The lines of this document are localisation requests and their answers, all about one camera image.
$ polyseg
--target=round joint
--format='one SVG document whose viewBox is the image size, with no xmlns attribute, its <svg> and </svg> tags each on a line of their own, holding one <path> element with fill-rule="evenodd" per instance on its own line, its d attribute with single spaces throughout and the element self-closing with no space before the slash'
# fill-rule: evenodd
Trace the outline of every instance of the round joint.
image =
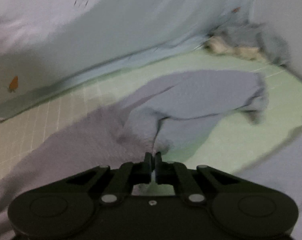
<svg viewBox="0 0 302 240">
<path fill-rule="evenodd" d="M 150 200 L 149 201 L 150 206 L 155 206 L 156 204 L 157 204 L 157 202 L 155 200 Z"/>
<path fill-rule="evenodd" d="M 104 203 L 113 203 L 115 201 L 118 200 L 117 196 L 116 195 L 113 195 L 113 194 L 106 194 L 106 195 L 103 195 L 101 197 L 101 200 L 104 202 Z"/>
<path fill-rule="evenodd" d="M 192 194 L 189 195 L 189 200 L 194 203 L 199 203 L 205 200 L 205 197 L 201 194 Z"/>
</svg>

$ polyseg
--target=gray cloth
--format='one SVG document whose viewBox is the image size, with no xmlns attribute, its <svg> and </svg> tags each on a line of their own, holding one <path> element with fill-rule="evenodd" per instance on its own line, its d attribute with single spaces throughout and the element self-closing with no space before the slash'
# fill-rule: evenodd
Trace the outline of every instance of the gray cloth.
<svg viewBox="0 0 302 240">
<path fill-rule="evenodd" d="M 258 73 L 202 70 L 157 78 L 124 100 L 99 108 L 50 136 L 0 180 L 0 240 L 14 232 L 7 218 L 19 194 L 98 165 L 140 162 L 207 135 L 231 110 L 267 105 Z"/>
<path fill-rule="evenodd" d="M 267 24 L 227 21 L 211 32 L 232 46 L 258 47 L 267 59 L 276 65 L 288 66 L 290 51 L 287 42 Z"/>
<path fill-rule="evenodd" d="M 286 193 L 299 207 L 291 236 L 302 240 L 302 127 L 266 158 L 235 174 L 243 179 Z"/>
</svg>

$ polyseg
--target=grid patterned sheet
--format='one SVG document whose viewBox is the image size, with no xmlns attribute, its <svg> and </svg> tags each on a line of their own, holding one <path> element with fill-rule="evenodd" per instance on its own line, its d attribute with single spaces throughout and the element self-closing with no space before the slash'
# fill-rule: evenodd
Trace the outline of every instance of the grid patterned sheet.
<svg viewBox="0 0 302 240">
<path fill-rule="evenodd" d="M 21 158 L 57 130 L 98 106 L 129 95 L 148 81 L 168 73 L 199 69 L 233 69 L 265 74 L 270 103 L 263 124 L 253 125 L 243 114 L 225 117 L 204 143 L 169 152 L 164 160 L 199 164 L 234 172 L 267 154 L 289 131 L 302 124 L 302 83 L 282 68 L 195 50 L 156 63 L 99 77 L 0 124 L 0 179 Z"/>
</svg>

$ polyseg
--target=white wall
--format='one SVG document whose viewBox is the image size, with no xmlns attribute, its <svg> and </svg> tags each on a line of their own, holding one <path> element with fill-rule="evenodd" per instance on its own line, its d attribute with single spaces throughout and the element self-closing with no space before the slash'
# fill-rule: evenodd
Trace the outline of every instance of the white wall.
<svg viewBox="0 0 302 240">
<path fill-rule="evenodd" d="M 252 20 L 270 23 L 286 39 L 291 69 L 302 78 L 302 0 L 255 0 Z"/>
</svg>

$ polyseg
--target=screw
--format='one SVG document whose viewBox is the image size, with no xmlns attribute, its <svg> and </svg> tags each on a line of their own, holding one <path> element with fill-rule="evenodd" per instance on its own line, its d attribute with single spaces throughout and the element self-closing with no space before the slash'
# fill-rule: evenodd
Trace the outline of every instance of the screw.
<svg viewBox="0 0 302 240">
<path fill-rule="evenodd" d="M 202 202 L 205 200 L 205 197 L 201 194 L 192 194 L 192 195 L 189 195 L 189 200 L 191 202 Z"/>
<path fill-rule="evenodd" d="M 117 196 L 116 195 L 113 195 L 113 194 L 106 194 L 106 195 L 103 195 L 101 197 L 101 200 L 104 202 L 104 203 L 113 203 L 115 201 L 118 200 Z"/>
<path fill-rule="evenodd" d="M 156 204 L 157 204 L 157 202 L 155 200 L 150 200 L 149 201 L 150 206 L 155 206 Z"/>
</svg>

